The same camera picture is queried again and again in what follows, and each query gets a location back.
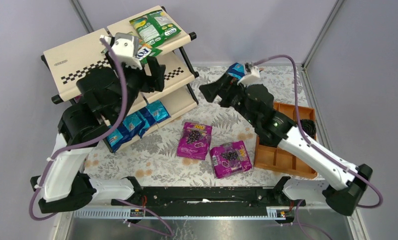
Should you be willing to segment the green Fox's candy bag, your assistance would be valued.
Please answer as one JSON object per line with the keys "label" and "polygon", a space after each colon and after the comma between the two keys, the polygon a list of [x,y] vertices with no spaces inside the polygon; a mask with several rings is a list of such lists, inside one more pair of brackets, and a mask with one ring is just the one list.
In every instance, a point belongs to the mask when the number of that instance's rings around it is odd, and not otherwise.
{"label": "green Fox's candy bag", "polygon": [[163,45],[181,33],[181,29],[163,10],[155,10],[132,19],[130,24],[141,39],[153,48]]}
{"label": "green Fox's candy bag", "polygon": [[[114,36],[101,35],[100,39],[103,39],[112,48],[121,63],[134,68],[139,68],[140,64],[147,64],[147,57],[156,57],[162,53],[162,50],[147,44],[132,31],[117,32]],[[124,46],[128,47],[128,53],[122,53],[122,47],[117,46],[118,41],[122,41]]]}

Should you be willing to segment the purple candy bag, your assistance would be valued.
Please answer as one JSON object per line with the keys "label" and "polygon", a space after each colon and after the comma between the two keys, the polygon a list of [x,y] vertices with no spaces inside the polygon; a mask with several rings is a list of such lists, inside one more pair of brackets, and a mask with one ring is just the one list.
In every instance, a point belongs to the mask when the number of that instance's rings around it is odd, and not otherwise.
{"label": "purple candy bag", "polygon": [[216,178],[222,179],[252,168],[249,154],[242,140],[225,143],[210,150]]}
{"label": "purple candy bag", "polygon": [[212,138],[212,127],[210,125],[186,122],[176,155],[182,158],[194,160],[206,159]]}

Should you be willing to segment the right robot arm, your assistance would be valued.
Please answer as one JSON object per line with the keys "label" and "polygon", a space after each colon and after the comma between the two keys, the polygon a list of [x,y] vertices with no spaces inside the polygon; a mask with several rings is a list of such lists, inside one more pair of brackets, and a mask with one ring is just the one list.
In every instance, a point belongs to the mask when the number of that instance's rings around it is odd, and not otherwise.
{"label": "right robot arm", "polygon": [[199,90],[209,103],[220,97],[219,105],[235,109],[260,139],[291,153],[318,172],[328,182],[322,190],[328,206],[341,215],[352,215],[370,183],[370,166],[347,162],[321,146],[297,121],[274,109],[274,97],[263,84],[244,86],[225,73]]}

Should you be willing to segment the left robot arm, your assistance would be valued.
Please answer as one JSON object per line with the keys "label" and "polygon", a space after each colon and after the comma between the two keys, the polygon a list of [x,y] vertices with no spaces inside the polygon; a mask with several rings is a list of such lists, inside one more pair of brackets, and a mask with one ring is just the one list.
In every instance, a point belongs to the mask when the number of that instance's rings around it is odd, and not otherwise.
{"label": "left robot arm", "polygon": [[110,59],[108,66],[89,69],[77,81],[81,100],[63,112],[46,168],[30,180],[34,191],[30,206],[38,205],[44,219],[94,200],[126,200],[138,191],[133,177],[99,180],[80,168],[98,142],[122,125],[140,92],[164,89],[165,71],[166,66],[153,56],[147,58],[144,69]]}

